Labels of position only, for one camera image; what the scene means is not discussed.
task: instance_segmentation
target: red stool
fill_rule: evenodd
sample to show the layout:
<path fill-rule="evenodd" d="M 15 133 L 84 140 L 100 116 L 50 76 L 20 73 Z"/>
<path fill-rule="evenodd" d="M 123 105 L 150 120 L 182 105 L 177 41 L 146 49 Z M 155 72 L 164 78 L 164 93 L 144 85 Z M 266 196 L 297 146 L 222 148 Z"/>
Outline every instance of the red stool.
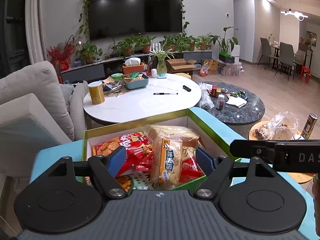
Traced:
<path fill-rule="evenodd" d="M 301 68 L 301 73 L 299 76 L 299 80 L 301 80 L 301 78 L 303 77 L 304 72 L 306 71 L 306 83 L 309 82 L 309 76 L 310 76 L 310 68 L 306 67 L 306 66 L 302 66 Z"/>

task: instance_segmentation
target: white round table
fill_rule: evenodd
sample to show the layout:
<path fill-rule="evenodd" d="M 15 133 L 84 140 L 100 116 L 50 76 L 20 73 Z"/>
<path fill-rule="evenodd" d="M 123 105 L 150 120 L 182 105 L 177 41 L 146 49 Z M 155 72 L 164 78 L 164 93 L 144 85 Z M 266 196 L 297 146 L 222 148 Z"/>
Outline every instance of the white round table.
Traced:
<path fill-rule="evenodd" d="M 84 110 L 95 121 L 102 123 L 128 122 L 157 114 L 178 111 L 195 106 L 201 98 L 201 89 L 192 80 L 167 74 L 167 78 L 149 77 L 145 88 L 131 90 L 118 97 L 108 97 L 105 102 L 93 105 L 90 94 L 84 97 Z M 185 85 L 191 89 L 187 92 Z M 153 93 L 178 93 L 154 95 Z"/>

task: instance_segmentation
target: pen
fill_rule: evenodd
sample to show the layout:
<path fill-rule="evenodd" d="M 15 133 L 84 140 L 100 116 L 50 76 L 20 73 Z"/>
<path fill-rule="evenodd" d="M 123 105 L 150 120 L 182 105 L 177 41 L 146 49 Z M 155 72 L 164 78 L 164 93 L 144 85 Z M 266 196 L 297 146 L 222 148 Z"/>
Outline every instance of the pen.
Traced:
<path fill-rule="evenodd" d="M 178 93 L 153 93 L 154 95 L 178 95 Z"/>

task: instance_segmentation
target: white curtain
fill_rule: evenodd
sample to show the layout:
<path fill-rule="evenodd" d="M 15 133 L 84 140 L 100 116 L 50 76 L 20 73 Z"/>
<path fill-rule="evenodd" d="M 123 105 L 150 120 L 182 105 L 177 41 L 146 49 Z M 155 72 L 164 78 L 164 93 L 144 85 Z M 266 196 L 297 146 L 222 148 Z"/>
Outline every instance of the white curtain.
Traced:
<path fill-rule="evenodd" d="M 30 63 L 47 60 L 47 39 L 44 32 L 43 0 L 26 0 L 25 22 Z"/>

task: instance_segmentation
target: black box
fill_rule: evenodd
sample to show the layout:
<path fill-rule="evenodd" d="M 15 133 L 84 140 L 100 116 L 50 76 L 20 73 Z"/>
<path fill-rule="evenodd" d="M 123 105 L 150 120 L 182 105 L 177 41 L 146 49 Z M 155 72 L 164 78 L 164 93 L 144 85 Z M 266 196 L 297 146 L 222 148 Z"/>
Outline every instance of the black box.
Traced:
<path fill-rule="evenodd" d="M 221 54 L 219 54 L 219 60 L 223 61 L 224 63 L 234 63 L 235 62 L 235 57 L 225 57 Z"/>

